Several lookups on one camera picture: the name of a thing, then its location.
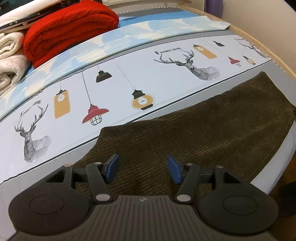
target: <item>purple object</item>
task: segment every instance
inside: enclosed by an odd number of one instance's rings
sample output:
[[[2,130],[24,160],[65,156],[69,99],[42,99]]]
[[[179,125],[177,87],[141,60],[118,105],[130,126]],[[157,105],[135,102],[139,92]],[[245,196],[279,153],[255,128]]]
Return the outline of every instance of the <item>purple object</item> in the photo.
[[[205,12],[221,18],[223,11],[223,0],[205,0]]]

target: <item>silver screw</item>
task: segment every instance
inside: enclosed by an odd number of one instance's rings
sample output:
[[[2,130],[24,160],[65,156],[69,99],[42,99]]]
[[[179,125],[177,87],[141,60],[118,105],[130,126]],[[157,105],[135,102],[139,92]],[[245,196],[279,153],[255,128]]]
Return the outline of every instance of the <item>silver screw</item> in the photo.
[[[191,197],[189,195],[186,194],[181,194],[177,196],[177,200],[180,202],[188,202],[191,200]]]
[[[98,201],[108,201],[110,198],[111,198],[110,195],[106,193],[101,193],[96,195],[96,200]]]

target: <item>brown cloth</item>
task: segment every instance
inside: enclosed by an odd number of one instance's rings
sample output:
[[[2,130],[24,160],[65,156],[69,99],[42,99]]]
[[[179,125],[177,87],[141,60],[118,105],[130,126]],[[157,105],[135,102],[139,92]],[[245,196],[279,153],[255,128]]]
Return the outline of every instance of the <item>brown cloth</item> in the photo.
[[[221,95],[152,119],[105,127],[95,146],[74,167],[119,154],[120,169],[108,185],[115,194],[175,194],[167,158],[201,167],[223,165],[251,181],[277,152],[296,107],[260,72]],[[199,195],[208,186],[200,186]],[[77,190],[87,194],[87,184]]]

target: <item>deer print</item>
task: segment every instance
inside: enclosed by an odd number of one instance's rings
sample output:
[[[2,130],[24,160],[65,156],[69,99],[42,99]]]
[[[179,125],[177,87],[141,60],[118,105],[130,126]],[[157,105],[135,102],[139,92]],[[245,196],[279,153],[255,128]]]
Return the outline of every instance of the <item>deer print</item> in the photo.
[[[191,50],[191,52],[188,51],[184,51],[186,53],[188,53],[188,55],[183,54],[186,57],[186,63],[182,63],[180,61],[175,61],[172,60],[171,58],[169,58],[170,61],[168,60],[163,60],[162,56],[160,56],[160,61],[154,59],[157,62],[160,63],[164,63],[164,64],[176,64],[178,66],[185,66],[187,69],[189,69],[191,71],[191,73],[193,73],[195,76],[197,76],[199,79],[201,80],[205,80],[205,81],[210,81],[212,79],[216,79],[218,77],[220,77],[220,70],[215,68],[215,67],[208,67],[208,68],[197,68],[193,65],[193,60],[192,58],[194,57],[194,53]]]
[[[35,141],[32,140],[31,135],[36,128],[36,123],[44,116],[48,105],[46,106],[45,111],[43,111],[43,108],[41,108],[40,106],[38,107],[41,109],[41,113],[38,116],[38,118],[35,115],[35,120],[31,124],[31,128],[29,131],[24,130],[24,128],[22,127],[22,123],[20,126],[18,126],[20,121],[17,124],[17,126],[15,126],[15,131],[19,132],[20,136],[25,138],[24,157],[25,157],[25,161],[28,163],[31,163],[33,160],[45,155],[49,145],[52,142],[49,136],[45,136],[42,139],[35,140]]]
[[[249,41],[247,41],[247,40],[245,40],[245,39],[243,39],[243,38],[241,38],[241,39],[236,39],[236,38],[235,38],[235,40],[239,41],[239,44],[240,44],[240,45],[245,46],[245,47],[248,47],[248,48],[250,48],[250,49],[256,51],[256,52],[257,52],[260,56],[262,56],[263,58],[268,58],[268,56],[267,56],[265,53],[263,53],[263,52],[261,52],[260,50],[258,50],[258,49],[257,49],[253,44],[251,44]]]

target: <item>red blanket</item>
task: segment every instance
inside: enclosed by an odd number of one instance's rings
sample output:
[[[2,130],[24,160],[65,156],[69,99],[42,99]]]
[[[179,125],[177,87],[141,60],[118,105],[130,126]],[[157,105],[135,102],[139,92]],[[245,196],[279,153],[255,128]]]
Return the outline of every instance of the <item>red blanket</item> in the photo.
[[[70,46],[117,28],[118,21],[105,5],[83,0],[33,24],[25,36],[24,53],[37,68]]]

